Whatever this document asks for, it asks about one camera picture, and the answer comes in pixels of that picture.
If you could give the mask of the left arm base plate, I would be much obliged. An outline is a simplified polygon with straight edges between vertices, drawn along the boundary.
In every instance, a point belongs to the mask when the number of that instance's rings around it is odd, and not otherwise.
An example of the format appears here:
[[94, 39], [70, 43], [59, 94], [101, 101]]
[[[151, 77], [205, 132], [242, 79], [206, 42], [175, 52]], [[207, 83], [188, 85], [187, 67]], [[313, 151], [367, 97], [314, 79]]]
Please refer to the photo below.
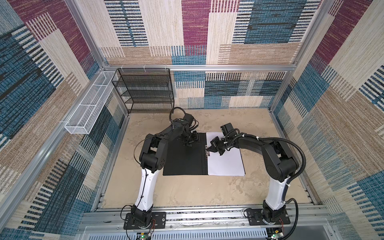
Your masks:
[[149, 230], [149, 229], [164, 229], [166, 226], [166, 212], [151, 212], [151, 213], [131, 213], [126, 214], [124, 222], [124, 230]]

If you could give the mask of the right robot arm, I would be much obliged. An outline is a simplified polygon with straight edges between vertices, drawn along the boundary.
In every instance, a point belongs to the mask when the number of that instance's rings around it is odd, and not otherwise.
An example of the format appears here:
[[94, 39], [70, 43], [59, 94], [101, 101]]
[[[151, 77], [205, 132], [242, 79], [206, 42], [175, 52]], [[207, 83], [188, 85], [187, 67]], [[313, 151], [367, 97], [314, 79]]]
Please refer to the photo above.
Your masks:
[[259, 213], [247, 214], [246, 217], [262, 219], [266, 225], [279, 223], [286, 214], [286, 195], [293, 179], [297, 178], [306, 167], [303, 150], [294, 142], [283, 138], [261, 138], [241, 133], [231, 123], [221, 126], [223, 137], [215, 137], [206, 148], [207, 152], [219, 153], [233, 148], [245, 149], [263, 156], [264, 164], [270, 176], [269, 192], [263, 201]]

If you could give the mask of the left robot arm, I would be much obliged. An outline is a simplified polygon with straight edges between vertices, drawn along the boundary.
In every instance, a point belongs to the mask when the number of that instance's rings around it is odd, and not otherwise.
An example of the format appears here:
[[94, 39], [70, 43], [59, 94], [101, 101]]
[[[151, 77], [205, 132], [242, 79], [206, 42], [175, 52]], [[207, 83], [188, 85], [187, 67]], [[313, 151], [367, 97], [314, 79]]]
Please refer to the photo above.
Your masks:
[[169, 114], [170, 126], [157, 134], [148, 134], [144, 140], [140, 156], [135, 161], [142, 168], [139, 195], [131, 207], [131, 219], [144, 227], [153, 223], [153, 195], [157, 177], [164, 167], [169, 143], [180, 140], [185, 146], [199, 140], [196, 128], [199, 122], [181, 107], [174, 107]]

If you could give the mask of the orange black file folder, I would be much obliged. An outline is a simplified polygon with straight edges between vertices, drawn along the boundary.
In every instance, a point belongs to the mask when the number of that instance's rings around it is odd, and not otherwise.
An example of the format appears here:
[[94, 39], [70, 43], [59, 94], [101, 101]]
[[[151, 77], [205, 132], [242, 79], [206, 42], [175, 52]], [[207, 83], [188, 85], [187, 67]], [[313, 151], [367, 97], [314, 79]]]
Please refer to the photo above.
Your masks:
[[185, 146], [180, 140], [174, 140], [169, 144], [163, 175], [208, 175], [205, 145], [209, 147], [214, 137], [221, 139], [224, 135], [221, 132], [199, 133], [199, 141], [191, 146]]

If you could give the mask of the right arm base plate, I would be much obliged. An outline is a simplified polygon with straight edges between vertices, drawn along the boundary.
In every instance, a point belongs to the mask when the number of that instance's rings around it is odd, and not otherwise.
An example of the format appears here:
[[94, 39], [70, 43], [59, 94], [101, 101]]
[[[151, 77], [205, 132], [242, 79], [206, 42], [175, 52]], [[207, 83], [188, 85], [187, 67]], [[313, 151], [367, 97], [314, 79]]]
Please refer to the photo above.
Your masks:
[[291, 223], [286, 207], [279, 210], [247, 208], [243, 214], [248, 219], [250, 226], [280, 225], [281, 223], [289, 225]]

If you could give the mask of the silver folder clip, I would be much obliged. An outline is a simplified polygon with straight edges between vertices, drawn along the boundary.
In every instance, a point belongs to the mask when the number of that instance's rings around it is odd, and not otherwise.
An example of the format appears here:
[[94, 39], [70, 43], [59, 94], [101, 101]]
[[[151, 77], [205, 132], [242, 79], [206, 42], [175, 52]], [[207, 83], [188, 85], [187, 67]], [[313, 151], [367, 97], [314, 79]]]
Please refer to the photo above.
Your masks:
[[206, 154], [206, 157], [208, 158], [210, 156], [210, 152], [208, 151], [208, 146], [205, 145], [205, 154]]

